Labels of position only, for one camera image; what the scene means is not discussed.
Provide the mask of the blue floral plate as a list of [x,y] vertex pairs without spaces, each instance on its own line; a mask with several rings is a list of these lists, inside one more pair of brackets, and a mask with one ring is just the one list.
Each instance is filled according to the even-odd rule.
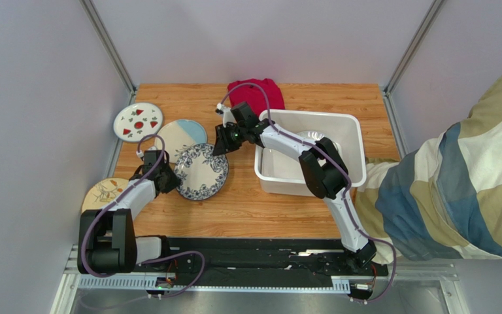
[[229,162],[225,155],[214,156],[214,145],[201,143],[184,150],[174,168],[180,180],[178,193],[187,200],[203,201],[213,197],[225,185]]

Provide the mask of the white rectangular plate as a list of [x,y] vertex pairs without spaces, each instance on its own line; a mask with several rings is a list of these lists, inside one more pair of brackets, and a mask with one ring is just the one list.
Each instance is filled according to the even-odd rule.
[[286,181],[304,181],[303,172],[298,160],[272,149],[263,149],[260,156],[259,173],[264,177]]

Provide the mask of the light blue plate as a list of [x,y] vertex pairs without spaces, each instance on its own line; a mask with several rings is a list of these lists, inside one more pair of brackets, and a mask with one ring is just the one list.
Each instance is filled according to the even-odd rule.
[[165,143],[169,162],[175,164],[180,155],[188,148],[207,142],[207,133],[204,127],[194,121],[178,119],[164,125],[158,132]]

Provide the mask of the white plastic bin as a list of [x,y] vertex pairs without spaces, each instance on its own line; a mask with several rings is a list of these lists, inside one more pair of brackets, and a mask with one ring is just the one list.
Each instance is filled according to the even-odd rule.
[[[366,175],[365,153],[361,127],[358,119],[350,114],[320,113],[311,111],[271,110],[272,120],[281,128],[292,132],[314,130],[331,139],[342,158],[352,187],[364,184]],[[305,180],[280,180],[264,177],[259,173],[263,148],[257,146],[255,151],[254,171],[259,178],[262,190],[272,194],[312,197]]]

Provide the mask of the white round plate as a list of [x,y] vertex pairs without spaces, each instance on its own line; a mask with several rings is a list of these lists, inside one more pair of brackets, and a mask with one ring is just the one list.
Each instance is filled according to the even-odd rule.
[[314,130],[301,131],[297,135],[311,141],[319,141],[325,137],[323,133]]

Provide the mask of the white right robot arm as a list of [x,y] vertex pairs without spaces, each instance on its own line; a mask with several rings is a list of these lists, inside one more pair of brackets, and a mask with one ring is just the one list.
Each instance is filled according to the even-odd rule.
[[327,205],[350,265],[364,268],[372,261],[377,248],[361,225],[351,200],[348,168],[329,138],[312,141],[298,136],[270,116],[260,119],[246,102],[232,108],[218,103],[215,111],[228,120],[215,127],[214,156],[239,150],[248,142],[298,161],[307,188]]

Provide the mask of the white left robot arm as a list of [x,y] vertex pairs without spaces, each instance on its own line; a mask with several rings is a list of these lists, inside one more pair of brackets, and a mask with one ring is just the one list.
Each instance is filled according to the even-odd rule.
[[80,216],[77,268],[80,273],[108,277],[130,273],[135,266],[156,260],[164,253],[163,235],[137,237],[135,217],[160,194],[177,189],[180,179],[169,165],[165,150],[146,150],[142,165],[122,191],[105,205]]

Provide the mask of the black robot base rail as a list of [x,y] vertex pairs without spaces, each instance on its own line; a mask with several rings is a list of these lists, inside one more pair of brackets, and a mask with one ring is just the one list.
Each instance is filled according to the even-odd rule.
[[170,237],[166,255],[191,251],[172,262],[136,266],[136,272],[165,272],[174,282],[200,287],[329,288],[333,276],[370,281],[388,267],[359,267],[338,239]]

